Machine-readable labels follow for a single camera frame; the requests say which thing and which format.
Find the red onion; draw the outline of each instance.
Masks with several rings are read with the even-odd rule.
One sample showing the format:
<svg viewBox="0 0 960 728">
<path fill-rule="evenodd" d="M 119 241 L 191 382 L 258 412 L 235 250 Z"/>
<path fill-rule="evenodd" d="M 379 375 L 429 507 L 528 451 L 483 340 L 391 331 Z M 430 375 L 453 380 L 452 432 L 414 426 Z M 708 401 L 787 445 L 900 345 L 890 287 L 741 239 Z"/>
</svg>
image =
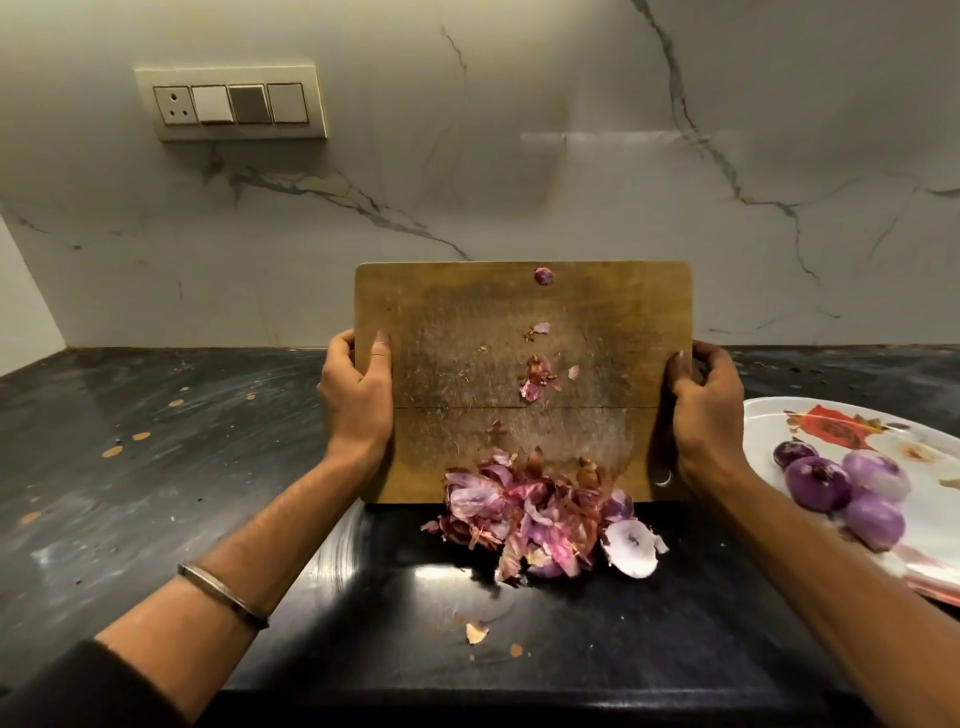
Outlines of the red onion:
<svg viewBox="0 0 960 728">
<path fill-rule="evenodd" d="M 906 521 L 897 506 L 876 493 L 855 498 L 843 512 L 843 521 L 860 541 L 874 551 L 886 551 L 903 538 Z"/>
<path fill-rule="evenodd" d="M 826 457 L 810 455 L 794 460 L 783 475 L 793 499 L 811 511 L 830 513 L 850 502 L 850 479 L 843 468 Z"/>
<path fill-rule="evenodd" d="M 538 268 L 534 271 L 534 279 L 540 285 L 550 285 L 553 282 L 553 271 L 549 268 Z"/>
<path fill-rule="evenodd" d="M 782 471 L 785 471 L 786 467 L 794 460 L 819 454 L 812 445 L 795 437 L 793 440 L 787 440 L 774 448 L 774 462 L 780 466 Z"/>
<path fill-rule="evenodd" d="M 857 489 L 872 491 L 894 503 L 910 495 L 910 481 L 894 460 L 869 449 L 851 450 L 843 468 Z"/>
</svg>

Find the black sleeve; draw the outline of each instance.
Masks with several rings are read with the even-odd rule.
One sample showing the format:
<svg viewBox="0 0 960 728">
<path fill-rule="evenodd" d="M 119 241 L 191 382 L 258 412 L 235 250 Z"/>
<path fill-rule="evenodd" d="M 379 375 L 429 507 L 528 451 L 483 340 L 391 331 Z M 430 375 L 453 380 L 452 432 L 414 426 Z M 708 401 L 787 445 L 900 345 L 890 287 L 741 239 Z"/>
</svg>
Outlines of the black sleeve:
<svg viewBox="0 0 960 728">
<path fill-rule="evenodd" d="M 4 728 L 187 728 L 153 684 L 99 643 L 81 642 L 0 701 Z"/>
</svg>

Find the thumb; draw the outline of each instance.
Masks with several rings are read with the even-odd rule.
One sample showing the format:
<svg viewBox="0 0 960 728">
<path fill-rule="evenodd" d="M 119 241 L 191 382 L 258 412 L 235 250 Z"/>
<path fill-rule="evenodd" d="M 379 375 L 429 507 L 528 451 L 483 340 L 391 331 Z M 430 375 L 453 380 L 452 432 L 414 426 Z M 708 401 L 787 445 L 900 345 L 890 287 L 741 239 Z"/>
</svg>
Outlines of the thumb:
<svg viewBox="0 0 960 728">
<path fill-rule="evenodd" d="M 690 377 L 690 352 L 682 350 L 670 357 L 666 368 L 667 383 L 670 391 L 677 397 L 691 387 L 699 386 Z"/>
<path fill-rule="evenodd" d="M 390 335 L 378 331 L 370 349 L 370 367 L 367 369 L 367 376 L 389 379 L 392 369 L 393 353 L 390 351 Z"/>
</svg>

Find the metal bangle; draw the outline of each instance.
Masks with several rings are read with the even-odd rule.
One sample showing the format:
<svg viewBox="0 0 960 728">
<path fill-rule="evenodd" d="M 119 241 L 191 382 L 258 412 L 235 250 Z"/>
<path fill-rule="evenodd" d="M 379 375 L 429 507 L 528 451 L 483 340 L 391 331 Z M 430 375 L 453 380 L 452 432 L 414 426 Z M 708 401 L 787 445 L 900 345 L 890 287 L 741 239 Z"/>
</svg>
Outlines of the metal bangle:
<svg viewBox="0 0 960 728">
<path fill-rule="evenodd" d="M 247 606 L 247 603 L 243 599 L 234 594 L 226 584 L 208 571 L 200 567 L 195 567 L 192 564 L 178 564 L 177 574 L 189 581 L 211 599 L 228 607 L 233 614 L 258 632 L 270 626 L 269 618 L 258 615 L 253 609 Z"/>
</svg>

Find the switch plate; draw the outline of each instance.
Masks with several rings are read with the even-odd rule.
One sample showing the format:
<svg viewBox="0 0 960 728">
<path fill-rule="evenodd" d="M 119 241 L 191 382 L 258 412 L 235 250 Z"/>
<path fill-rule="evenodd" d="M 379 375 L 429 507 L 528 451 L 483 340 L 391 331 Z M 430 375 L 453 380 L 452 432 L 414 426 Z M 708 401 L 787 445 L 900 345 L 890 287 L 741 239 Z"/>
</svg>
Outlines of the switch plate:
<svg viewBox="0 0 960 728">
<path fill-rule="evenodd" d="M 197 114 L 190 99 L 190 89 L 184 85 L 161 86 L 154 89 L 156 108 L 163 124 L 168 127 L 193 126 Z"/>
<path fill-rule="evenodd" d="M 244 66 L 218 68 L 136 68 L 137 85 L 144 110 L 160 141 L 203 141 L 221 139 L 303 139 L 327 138 L 328 126 L 323 97 L 312 64 Z M 285 85 L 300 84 L 306 106 L 305 124 L 194 124 L 168 126 L 163 123 L 155 86 Z"/>
</svg>

